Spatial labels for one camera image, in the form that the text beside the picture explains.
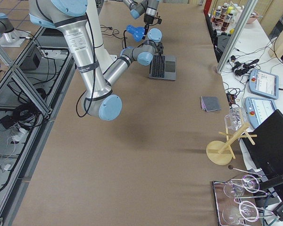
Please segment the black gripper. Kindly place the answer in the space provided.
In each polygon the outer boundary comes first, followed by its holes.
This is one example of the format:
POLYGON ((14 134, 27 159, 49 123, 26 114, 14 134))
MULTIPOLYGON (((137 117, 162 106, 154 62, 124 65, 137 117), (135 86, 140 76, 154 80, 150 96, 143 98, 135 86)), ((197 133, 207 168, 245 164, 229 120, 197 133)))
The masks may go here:
POLYGON ((156 17, 153 15, 144 14, 143 20, 144 20, 145 26, 144 26, 144 33, 143 33, 142 39, 144 40, 148 32, 148 26, 154 24, 154 20, 156 20, 156 17))

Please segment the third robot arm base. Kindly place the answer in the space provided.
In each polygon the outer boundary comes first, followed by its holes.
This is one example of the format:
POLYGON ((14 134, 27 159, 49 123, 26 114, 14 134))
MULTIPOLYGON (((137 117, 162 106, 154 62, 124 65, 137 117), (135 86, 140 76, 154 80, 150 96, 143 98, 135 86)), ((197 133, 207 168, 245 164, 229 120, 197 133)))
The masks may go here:
POLYGON ((14 28, 6 14, 0 13, 0 45, 2 47, 19 48, 25 40, 31 37, 24 31, 14 28))

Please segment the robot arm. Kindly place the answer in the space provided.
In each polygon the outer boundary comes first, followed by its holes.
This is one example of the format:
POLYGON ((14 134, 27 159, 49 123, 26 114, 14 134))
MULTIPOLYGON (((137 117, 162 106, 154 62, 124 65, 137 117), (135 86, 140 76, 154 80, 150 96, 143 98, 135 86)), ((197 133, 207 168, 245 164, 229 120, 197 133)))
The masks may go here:
POLYGON ((148 33, 149 27, 155 25, 155 19, 158 20, 157 24, 161 24, 162 20, 157 13, 159 0, 143 0, 140 3, 137 3, 134 0, 122 0, 122 2, 130 9, 131 16, 134 19, 137 19, 140 16, 144 15, 143 21, 145 23, 145 26, 144 35, 142 37, 143 40, 148 33))
POLYGON ((95 1, 29 1, 29 16, 33 24, 57 29, 64 35, 86 86, 82 99, 83 110, 104 121, 114 120, 122 110, 121 98, 113 93, 112 86, 132 62, 149 65, 158 52, 157 44, 162 38, 159 29, 149 28, 156 16, 157 0, 140 3, 127 0, 125 4, 132 17, 144 17, 144 27, 127 27, 127 31, 135 39, 143 40, 143 43, 139 47, 123 49, 120 57, 113 59, 103 45, 95 1))

